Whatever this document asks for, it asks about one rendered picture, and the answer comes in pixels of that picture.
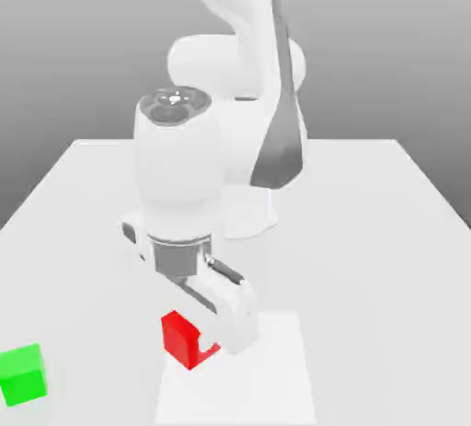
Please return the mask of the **small red cube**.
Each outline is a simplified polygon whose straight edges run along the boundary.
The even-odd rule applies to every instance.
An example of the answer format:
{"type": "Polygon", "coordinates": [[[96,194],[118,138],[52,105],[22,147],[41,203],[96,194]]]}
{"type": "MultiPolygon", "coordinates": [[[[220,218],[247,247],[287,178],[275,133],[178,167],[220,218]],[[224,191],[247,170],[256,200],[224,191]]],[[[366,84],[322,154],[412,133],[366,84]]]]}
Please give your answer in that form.
{"type": "Polygon", "coordinates": [[[209,349],[202,350],[201,332],[176,310],[161,317],[161,327],[165,350],[189,371],[221,349],[214,343],[209,349]]]}

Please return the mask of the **small green cube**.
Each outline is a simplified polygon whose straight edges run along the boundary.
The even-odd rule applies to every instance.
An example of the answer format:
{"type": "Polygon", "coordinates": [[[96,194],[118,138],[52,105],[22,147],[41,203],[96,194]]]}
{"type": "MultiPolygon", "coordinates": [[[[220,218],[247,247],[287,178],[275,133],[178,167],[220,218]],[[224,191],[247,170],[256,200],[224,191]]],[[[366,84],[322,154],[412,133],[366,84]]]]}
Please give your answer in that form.
{"type": "Polygon", "coordinates": [[[0,352],[0,391],[8,407],[48,394],[39,343],[0,352]]]}

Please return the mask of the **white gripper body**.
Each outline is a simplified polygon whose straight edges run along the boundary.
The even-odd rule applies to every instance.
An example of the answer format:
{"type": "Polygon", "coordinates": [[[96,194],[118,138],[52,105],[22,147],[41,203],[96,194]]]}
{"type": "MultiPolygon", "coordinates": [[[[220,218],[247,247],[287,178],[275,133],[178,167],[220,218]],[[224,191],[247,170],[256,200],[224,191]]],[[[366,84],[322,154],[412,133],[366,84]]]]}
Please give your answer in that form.
{"type": "Polygon", "coordinates": [[[197,256],[197,273],[170,280],[156,275],[164,311],[177,311],[198,331],[197,347],[207,352],[217,344],[238,354],[258,338],[254,289],[239,272],[210,254],[197,256]]]}

